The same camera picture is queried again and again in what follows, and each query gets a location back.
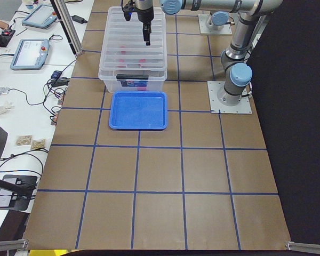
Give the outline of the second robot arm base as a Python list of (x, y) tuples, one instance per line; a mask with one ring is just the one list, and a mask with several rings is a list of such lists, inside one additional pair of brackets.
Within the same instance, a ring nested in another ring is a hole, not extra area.
[(206, 26), (212, 30), (220, 30), (229, 22), (229, 13), (225, 11), (211, 11)]

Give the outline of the second arm base plate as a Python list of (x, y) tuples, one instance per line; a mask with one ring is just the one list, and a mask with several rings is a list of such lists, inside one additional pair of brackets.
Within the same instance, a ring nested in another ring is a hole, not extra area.
[(213, 36), (232, 36), (231, 25), (224, 24), (217, 26), (214, 24), (208, 25), (207, 21), (209, 19), (209, 14), (199, 14), (199, 29), (201, 35), (213, 35)]

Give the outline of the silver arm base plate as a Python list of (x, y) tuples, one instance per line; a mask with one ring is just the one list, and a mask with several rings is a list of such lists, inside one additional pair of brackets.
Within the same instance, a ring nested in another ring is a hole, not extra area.
[(219, 91), (223, 89), (224, 81), (208, 81), (207, 90), (211, 113), (214, 114), (252, 114), (250, 100), (248, 97), (241, 97), (235, 106), (227, 106), (218, 97)]

